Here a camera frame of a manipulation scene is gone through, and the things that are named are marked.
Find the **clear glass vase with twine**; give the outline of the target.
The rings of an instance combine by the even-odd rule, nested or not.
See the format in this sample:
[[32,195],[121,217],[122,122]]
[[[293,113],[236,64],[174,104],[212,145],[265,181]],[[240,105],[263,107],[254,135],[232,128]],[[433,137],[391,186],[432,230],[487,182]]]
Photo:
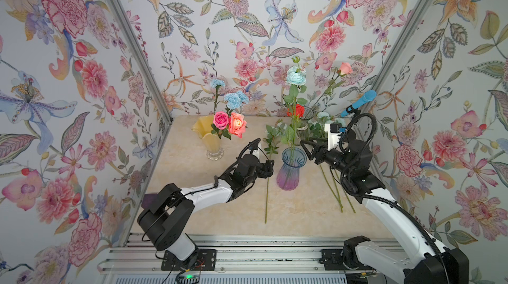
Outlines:
[[308,107],[304,106],[303,116],[300,118],[300,123],[297,128],[297,136],[300,140],[308,140],[311,134],[310,127],[312,125],[312,120],[315,118],[315,111]]

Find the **purple blue glass vase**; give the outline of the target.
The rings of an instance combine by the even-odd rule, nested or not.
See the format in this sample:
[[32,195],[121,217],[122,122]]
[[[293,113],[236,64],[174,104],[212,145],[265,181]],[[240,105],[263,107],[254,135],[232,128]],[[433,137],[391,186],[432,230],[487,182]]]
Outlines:
[[307,162],[306,153],[297,147],[287,148],[281,156],[283,165],[276,177],[276,184],[284,191],[295,190],[300,183],[300,169]]

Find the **coral red rose stem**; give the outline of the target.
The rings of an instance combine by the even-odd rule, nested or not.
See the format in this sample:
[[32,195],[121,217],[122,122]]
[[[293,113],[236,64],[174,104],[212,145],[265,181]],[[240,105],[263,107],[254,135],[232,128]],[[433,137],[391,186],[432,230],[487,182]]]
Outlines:
[[228,126],[228,132],[238,138],[242,138],[246,132],[247,121],[245,116],[240,113],[232,112]]

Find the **magenta pink rose stem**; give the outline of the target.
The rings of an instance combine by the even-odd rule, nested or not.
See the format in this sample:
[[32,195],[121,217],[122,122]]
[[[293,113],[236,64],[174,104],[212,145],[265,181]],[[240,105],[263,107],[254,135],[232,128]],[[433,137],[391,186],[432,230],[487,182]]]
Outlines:
[[231,139],[229,132],[230,116],[226,112],[216,112],[211,124],[213,135],[217,135],[219,139],[223,137]]

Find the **small red rose stem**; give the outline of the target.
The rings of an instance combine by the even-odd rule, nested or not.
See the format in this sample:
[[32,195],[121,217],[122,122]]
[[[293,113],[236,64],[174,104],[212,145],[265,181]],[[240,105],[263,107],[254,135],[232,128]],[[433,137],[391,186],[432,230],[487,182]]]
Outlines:
[[[268,159],[271,161],[272,157],[278,154],[278,149],[281,141],[281,137],[283,134],[283,130],[285,129],[285,125],[283,124],[283,120],[276,120],[275,125],[267,125],[266,126],[266,136],[263,141],[266,143],[266,147],[263,149],[266,153]],[[265,195],[265,217],[264,224],[268,222],[268,213],[269,213],[269,187],[270,187],[270,179],[267,179],[267,189]]]

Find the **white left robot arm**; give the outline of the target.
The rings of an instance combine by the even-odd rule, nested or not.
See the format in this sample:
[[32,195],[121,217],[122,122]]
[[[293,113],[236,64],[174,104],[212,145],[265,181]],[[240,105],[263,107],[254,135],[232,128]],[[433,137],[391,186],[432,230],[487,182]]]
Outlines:
[[240,156],[211,184],[179,188],[166,185],[138,216],[138,225],[144,239],[150,241],[157,251],[168,251],[189,269],[198,260],[199,249],[184,233],[192,214],[228,203],[242,196],[255,184],[256,179],[270,178],[274,173],[273,160],[261,162],[255,153]]

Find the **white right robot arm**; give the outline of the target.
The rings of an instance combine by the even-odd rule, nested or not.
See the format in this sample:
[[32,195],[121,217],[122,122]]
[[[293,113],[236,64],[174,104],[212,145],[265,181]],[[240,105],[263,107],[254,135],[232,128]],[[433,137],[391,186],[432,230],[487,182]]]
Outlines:
[[344,268],[372,268],[396,283],[468,283],[470,263],[459,249],[437,240],[392,196],[370,171],[372,153],[366,143],[350,140],[340,150],[323,140],[302,141],[309,160],[340,173],[345,193],[367,208],[390,231],[406,253],[402,258],[366,236],[344,242],[338,260]]

